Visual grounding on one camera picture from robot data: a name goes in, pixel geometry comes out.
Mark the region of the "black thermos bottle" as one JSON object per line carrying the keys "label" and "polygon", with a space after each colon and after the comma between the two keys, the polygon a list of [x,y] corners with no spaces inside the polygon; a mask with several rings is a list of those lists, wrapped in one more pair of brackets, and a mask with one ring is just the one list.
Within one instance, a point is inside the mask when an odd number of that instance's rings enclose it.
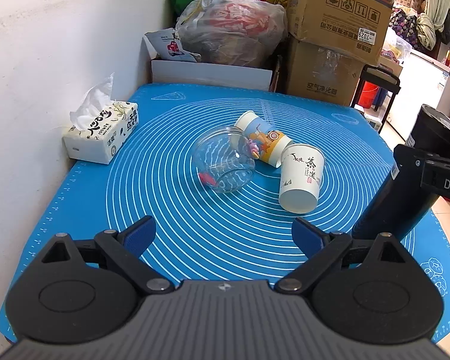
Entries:
{"label": "black thermos bottle", "polygon": [[352,237],[380,233],[405,238],[439,197],[450,199],[450,118],[422,105],[406,141],[393,150],[393,166],[353,225]]}

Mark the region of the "red bucket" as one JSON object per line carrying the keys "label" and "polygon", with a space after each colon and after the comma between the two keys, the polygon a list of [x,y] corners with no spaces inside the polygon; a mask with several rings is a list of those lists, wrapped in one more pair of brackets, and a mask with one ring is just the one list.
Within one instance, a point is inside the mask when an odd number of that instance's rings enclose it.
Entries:
{"label": "red bucket", "polygon": [[371,108],[379,91],[380,87],[378,85],[366,81],[363,85],[358,105],[364,109]]}

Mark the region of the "cardboard box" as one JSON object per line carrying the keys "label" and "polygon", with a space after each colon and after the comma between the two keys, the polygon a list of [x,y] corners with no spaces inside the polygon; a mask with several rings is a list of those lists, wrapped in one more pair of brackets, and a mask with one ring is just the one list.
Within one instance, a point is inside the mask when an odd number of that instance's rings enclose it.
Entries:
{"label": "cardboard box", "polygon": [[364,67],[354,58],[292,38],[285,93],[348,107]]}
{"label": "cardboard box", "polygon": [[393,0],[289,0],[289,33],[375,66],[392,9]]}

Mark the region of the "white tissue pack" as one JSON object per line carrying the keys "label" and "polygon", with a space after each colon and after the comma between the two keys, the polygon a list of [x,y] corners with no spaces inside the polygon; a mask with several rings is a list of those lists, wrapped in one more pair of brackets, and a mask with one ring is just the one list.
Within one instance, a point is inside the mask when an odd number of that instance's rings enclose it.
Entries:
{"label": "white tissue pack", "polygon": [[69,158],[107,165],[138,126],[138,104],[112,99],[113,77],[91,87],[71,111],[71,127],[62,137]]}

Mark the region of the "white chest freezer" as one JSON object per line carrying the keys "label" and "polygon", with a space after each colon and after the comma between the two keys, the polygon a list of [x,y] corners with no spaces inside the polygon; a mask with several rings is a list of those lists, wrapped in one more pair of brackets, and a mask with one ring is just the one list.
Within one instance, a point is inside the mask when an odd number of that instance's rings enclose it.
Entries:
{"label": "white chest freezer", "polygon": [[406,140],[423,104],[450,115],[450,69],[413,50],[404,60],[400,91],[393,101],[388,122]]}

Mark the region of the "white open box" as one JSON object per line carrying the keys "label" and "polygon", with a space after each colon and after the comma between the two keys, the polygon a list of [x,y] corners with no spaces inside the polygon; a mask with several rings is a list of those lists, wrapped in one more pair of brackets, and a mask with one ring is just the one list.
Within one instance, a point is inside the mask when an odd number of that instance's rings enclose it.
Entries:
{"label": "white open box", "polygon": [[198,84],[275,92],[280,77],[280,58],[272,56],[266,68],[239,67],[216,63],[162,59],[146,35],[142,46],[147,50],[149,83]]}

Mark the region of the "black metal chair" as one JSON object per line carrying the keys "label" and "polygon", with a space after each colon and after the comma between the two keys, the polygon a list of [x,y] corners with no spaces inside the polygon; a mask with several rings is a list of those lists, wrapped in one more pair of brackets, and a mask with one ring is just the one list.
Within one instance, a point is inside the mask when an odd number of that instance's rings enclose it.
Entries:
{"label": "black metal chair", "polygon": [[379,132],[401,89],[400,84],[399,77],[389,69],[365,65],[350,106],[358,110],[371,127]]}

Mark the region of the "upper cardboard box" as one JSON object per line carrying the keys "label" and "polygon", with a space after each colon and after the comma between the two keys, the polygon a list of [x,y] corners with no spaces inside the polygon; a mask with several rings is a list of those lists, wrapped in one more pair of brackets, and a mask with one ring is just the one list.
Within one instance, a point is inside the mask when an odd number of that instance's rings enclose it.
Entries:
{"label": "upper cardboard box", "polygon": [[289,0],[289,33],[375,66],[392,9],[393,0]]}

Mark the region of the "clear plastic bag red contents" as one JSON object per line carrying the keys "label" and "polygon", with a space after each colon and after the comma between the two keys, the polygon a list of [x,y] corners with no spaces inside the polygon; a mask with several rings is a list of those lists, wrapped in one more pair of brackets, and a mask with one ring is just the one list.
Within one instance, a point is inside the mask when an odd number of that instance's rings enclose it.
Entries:
{"label": "clear plastic bag red contents", "polygon": [[282,6],[260,0],[194,0],[175,30],[204,63],[260,68],[286,38],[287,16]]}

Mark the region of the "purple floral bag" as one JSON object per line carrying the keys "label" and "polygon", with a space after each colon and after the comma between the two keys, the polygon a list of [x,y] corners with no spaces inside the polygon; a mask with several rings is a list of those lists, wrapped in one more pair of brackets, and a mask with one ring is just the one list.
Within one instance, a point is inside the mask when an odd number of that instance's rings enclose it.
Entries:
{"label": "purple floral bag", "polygon": [[423,51],[417,31],[417,16],[409,15],[401,8],[393,8],[388,26],[399,38],[407,41],[415,50]]}

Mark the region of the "lower cardboard box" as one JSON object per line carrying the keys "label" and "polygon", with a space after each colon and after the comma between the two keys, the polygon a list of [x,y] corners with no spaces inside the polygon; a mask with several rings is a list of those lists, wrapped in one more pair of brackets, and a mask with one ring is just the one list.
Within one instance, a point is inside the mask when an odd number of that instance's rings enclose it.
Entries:
{"label": "lower cardboard box", "polygon": [[348,107],[364,67],[354,58],[292,38],[285,93]]}

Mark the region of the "blue orange paper cup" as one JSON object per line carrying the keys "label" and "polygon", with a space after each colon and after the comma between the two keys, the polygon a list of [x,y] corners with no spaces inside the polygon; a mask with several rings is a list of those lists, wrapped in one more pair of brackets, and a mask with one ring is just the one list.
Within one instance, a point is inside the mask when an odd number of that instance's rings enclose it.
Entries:
{"label": "blue orange paper cup", "polygon": [[255,159],[274,168],[280,167],[284,149],[293,143],[290,137],[259,117],[254,111],[243,113],[235,122],[235,126],[243,131]]}

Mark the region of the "white calligraphy paper cup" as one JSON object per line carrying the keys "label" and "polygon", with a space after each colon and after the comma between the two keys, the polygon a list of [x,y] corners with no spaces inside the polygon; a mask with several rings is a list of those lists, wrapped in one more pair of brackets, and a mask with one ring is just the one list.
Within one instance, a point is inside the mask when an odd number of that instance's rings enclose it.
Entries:
{"label": "white calligraphy paper cup", "polygon": [[288,145],[281,155],[279,203],[288,212],[303,215],[318,205],[325,158],[308,144]]}

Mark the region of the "clear glass jar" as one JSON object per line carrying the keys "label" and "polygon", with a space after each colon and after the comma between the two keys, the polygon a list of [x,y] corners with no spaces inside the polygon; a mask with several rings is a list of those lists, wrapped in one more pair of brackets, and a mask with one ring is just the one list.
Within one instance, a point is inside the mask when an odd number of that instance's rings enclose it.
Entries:
{"label": "clear glass jar", "polygon": [[192,159],[201,183],[216,194],[242,189],[254,177],[251,146],[238,127],[216,127],[199,136]]}

